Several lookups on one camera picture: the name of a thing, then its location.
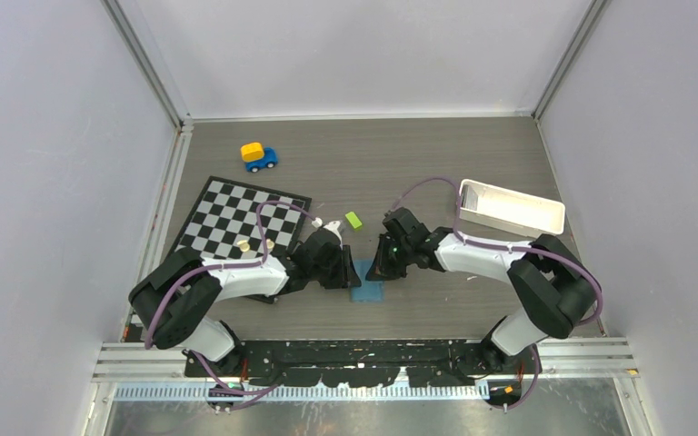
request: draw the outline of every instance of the white plastic bin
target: white plastic bin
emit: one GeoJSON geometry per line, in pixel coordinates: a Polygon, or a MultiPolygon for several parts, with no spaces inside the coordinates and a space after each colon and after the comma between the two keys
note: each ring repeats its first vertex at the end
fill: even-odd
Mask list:
{"type": "Polygon", "coordinates": [[[563,203],[469,179],[462,180],[459,192],[463,220],[532,238],[563,233],[563,203]]]}

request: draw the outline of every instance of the white box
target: white box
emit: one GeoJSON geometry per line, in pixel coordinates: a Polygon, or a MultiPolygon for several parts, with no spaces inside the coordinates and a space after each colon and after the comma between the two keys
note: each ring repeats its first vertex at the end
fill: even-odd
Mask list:
{"type": "Polygon", "coordinates": [[[459,192],[463,220],[532,238],[563,233],[563,203],[469,179],[462,180],[459,192]]]}

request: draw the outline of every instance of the gray table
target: gray table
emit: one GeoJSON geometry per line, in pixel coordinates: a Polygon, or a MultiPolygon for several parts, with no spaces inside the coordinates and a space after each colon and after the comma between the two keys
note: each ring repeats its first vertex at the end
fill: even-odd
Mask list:
{"type": "MultiPolygon", "coordinates": [[[[530,118],[388,119],[197,124],[167,234],[172,243],[207,177],[216,175],[313,198],[324,221],[355,211],[364,228],[345,234],[356,260],[372,259],[384,212],[407,187],[431,175],[499,185],[560,200],[541,138],[530,118]],[[247,173],[242,144],[272,146],[279,165],[247,173]]],[[[430,229],[450,226],[454,193],[423,186],[404,202],[430,229]]],[[[462,222],[468,234],[517,235],[462,222]]],[[[311,232],[304,227],[302,239],[311,232]]],[[[573,246],[567,229],[562,239],[573,246]]],[[[507,285],[468,274],[409,268],[384,284],[384,302],[352,303],[348,290],[312,284],[275,305],[248,299],[217,304],[210,315],[243,339],[375,339],[482,337],[520,303],[507,285]]],[[[598,333],[593,324],[578,335],[598,333]]]]}

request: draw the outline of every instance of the yellow-green block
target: yellow-green block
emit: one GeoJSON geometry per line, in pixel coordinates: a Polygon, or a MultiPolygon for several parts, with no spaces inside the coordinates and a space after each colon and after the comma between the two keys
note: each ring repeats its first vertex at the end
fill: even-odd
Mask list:
{"type": "Polygon", "coordinates": [[[346,214],[346,221],[349,222],[349,225],[352,226],[355,232],[363,228],[363,222],[360,221],[360,218],[357,217],[357,214],[354,212],[346,214]]]}

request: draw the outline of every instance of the checkered board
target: checkered board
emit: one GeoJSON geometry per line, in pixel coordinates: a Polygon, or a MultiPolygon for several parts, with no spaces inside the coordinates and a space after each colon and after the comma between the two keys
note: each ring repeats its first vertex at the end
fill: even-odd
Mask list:
{"type": "MultiPolygon", "coordinates": [[[[255,209],[269,200],[294,204],[306,211],[312,202],[302,195],[210,177],[175,239],[172,251],[192,247],[203,257],[215,259],[260,257],[264,246],[255,225],[255,209]],[[243,253],[237,243],[244,240],[250,244],[250,250],[243,253]]],[[[304,225],[304,216],[282,205],[267,204],[261,210],[261,222],[266,239],[274,241],[275,249],[293,248],[304,225]]]]}

